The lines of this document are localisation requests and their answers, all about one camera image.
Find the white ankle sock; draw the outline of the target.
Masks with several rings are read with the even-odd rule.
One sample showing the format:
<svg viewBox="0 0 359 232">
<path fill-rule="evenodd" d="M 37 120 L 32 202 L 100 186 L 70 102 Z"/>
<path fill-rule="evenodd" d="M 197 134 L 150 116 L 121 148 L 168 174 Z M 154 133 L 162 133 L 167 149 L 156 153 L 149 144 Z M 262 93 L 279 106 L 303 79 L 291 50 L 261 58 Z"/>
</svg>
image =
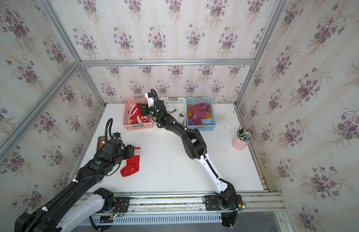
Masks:
<svg viewBox="0 0 359 232">
<path fill-rule="evenodd" d="M 183 124 L 185 122 L 185 112 L 181 111 L 180 108 L 172 104 L 167 104 L 166 110 L 178 123 Z"/>
</svg>

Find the red white striped sock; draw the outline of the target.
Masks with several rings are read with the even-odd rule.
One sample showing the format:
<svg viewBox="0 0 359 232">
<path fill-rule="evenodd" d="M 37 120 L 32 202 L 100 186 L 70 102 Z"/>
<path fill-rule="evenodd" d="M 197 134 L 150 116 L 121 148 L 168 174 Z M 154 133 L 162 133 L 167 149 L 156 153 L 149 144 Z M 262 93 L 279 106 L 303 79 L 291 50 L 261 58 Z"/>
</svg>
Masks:
<svg viewBox="0 0 359 232">
<path fill-rule="evenodd" d="M 129 110 L 130 124 L 142 124 L 152 122 L 150 116 L 144 116 L 142 110 L 137 106 L 132 106 Z"/>
</svg>

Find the purple striped sock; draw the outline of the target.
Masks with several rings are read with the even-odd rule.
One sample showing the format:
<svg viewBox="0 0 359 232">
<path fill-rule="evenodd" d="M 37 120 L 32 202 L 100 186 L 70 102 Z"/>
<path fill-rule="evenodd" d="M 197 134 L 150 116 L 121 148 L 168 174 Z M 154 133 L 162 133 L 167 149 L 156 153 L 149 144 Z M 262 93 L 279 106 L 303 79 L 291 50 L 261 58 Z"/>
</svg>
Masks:
<svg viewBox="0 0 359 232">
<path fill-rule="evenodd" d="M 212 107 L 208 103 L 189 104 L 187 108 L 187 120 L 189 125 L 210 125 Z"/>
</svg>

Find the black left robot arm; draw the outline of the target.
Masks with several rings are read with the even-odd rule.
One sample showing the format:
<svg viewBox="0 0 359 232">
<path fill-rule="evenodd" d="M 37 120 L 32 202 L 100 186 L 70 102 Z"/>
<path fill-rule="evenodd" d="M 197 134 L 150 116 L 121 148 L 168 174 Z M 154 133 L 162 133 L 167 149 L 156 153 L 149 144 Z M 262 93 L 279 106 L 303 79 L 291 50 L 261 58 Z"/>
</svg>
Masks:
<svg viewBox="0 0 359 232">
<path fill-rule="evenodd" d="M 112 133 L 112 124 L 113 119 L 109 119 L 104 144 L 64 189 L 34 213 L 23 213 L 16 219 L 16 232 L 69 232 L 92 214 L 113 210 L 114 194 L 106 188 L 95 190 L 86 203 L 74 207 L 91 187 L 114 174 L 115 166 L 134 156 L 134 146 L 125 145 L 120 133 Z"/>
</svg>

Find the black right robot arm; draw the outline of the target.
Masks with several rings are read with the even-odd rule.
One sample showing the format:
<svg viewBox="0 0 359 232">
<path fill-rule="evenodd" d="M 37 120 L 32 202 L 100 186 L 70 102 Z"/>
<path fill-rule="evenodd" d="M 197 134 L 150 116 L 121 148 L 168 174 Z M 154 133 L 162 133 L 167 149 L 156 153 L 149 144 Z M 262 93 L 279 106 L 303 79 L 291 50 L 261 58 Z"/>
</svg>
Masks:
<svg viewBox="0 0 359 232">
<path fill-rule="evenodd" d="M 237 193 L 232 183 L 224 180 L 213 165 L 207 145 L 198 129 L 190 129 L 180 124 L 166 109 L 154 89 L 145 94 L 146 104 L 139 104 L 143 115 L 151 116 L 158 128 L 175 133 L 181 138 L 188 157 L 197 161 L 208 174 L 215 186 L 215 195 L 221 209 L 227 210 L 237 203 Z"/>
</svg>

